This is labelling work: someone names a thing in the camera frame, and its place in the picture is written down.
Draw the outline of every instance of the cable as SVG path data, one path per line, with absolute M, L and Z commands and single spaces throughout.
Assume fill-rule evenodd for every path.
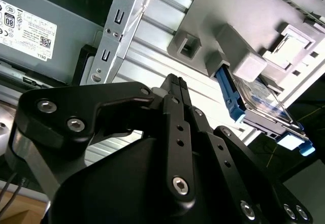
M 272 155 L 271 155 L 271 157 L 270 157 L 270 159 L 269 159 L 269 162 L 268 162 L 268 164 L 266 165 L 266 167 L 269 167 L 269 164 L 270 164 L 270 162 L 271 162 L 271 160 L 272 160 L 272 158 L 273 158 L 274 152 L 276 151 L 277 147 L 278 147 L 278 145 L 274 148 L 274 150 L 273 150 L 273 152 L 272 152 Z
M 2 210 L 0 211 L 0 218 L 3 216 L 4 212 L 9 208 L 9 206 L 12 204 L 12 202 L 14 202 L 16 196 L 18 195 L 18 193 L 19 193 L 21 187 L 24 185 L 25 181 L 26 181 L 25 178 L 23 178 L 23 179 L 20 181 L 20 183 L 19 183 L 17 189 L 16 189 L 15 192 L 12 194 L 12 196 L 11 196 L 11 198 L 9 199 L 9 201 L 7 202 L 7 204 L 6 204 L 6 205 L 2 208 Z
M 15 178 L 15 176 L 17 175 L 17 173 L 13 173 L 10 178 L 8 179 L 8 181 L 6 182 L 6 185 L 4 186 L 4 188 L 1 190 L 0 192 L 0 201 L 2 200 L 2 198 L 5 195 L 5 192 L 7 191 L 9 184 L 12 182 L 12 180 Z
M 320 107 L 320 108 L 314 110 L 313 112 L 311 112 L 311 113 L 309 113 L 309 114 L 303 116 L 303 117 L 300 118 L 298 121 L 301 121 L 301 120 L 305 119 L 306 117 L 311 116 L 312 114 L 314 114 L 315 112 L 317 112 L 317 111 L 319 111 L 319 110 L 321 110 L 321 109 L 323 109 L 323 108 L 325 108 L 325 106 L 322 106 L 322 107 Z

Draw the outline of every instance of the power supply label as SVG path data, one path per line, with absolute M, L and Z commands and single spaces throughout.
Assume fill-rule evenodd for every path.
M 47 61 L 53 55 L 57 26 L 0 0 L 0 44 Z

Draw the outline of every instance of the qr code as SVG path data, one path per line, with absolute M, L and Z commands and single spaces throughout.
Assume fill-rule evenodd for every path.
M 41 36 L 41 41 L 40 41 L 40 45 L 50 49 L 51 48 L 51 40 Z

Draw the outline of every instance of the metal chassis frame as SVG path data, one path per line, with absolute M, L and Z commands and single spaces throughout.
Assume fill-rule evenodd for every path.
M 126 56 L 150 0 L 114 0 L 86 84 L 111 83 Z

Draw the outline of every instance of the bolt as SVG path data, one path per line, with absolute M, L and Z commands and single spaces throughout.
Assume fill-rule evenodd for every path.
M 255 220 L 254 210 L 246 201 L 242 200 L 240 202 L 240 207 L 242 208 L 243 213 L 247 216 L 248 219 Z
M 81 120 L 76 118 L 70 119 L 67 124 L 70 130 L 77 133 L 85 129 L 85 124 Z
M 200 109 L 196 108 L 196 109 L 195 109 L 195 112 L 196 112 L 199 116 L 203 116 L 203 112 L 202 112 Z
M 223 129 L 223 132 L 225 134 L 227 134 L 228 136 L 230 136 L 232 134 L 228 129 Z
M 288 205 L 284 205 L 284 210 L 285 212 L 288 214 L 288 216 L 290 216 L 291 219 L 296 219 L 296 215 L 294 214 L 294 212 L 289 208 Z
M 149 92 L 147 89 L 145 89 L 145 88 L 140 89 L 140 91 L 141 91 L 142 93 L 144 93 L 145 95 L 150 94 L 150 92 Z
M 307 216 L 306 212 L 299 205 L 297 205 L 296 208 L 297 208 L 297 211 L 299 212 L 299 214 L 301 215 L 301 217 L 305 220 L 308 220 L 308 216 Z
M 51 101 L 40 101 L 37 103 L 37 108 L 44 113 L 53 113 L 56 111 L 56 105 Z
M 175 102 L 176 104 L 179 103 L 178 99 L 176 99 L 175 97 L 172 97 L 172 101 Z
M 186 195 L 188 193 L 188 186 L 183 178 L 175 177 L 173 179 L 173 186 L 180 195 Z

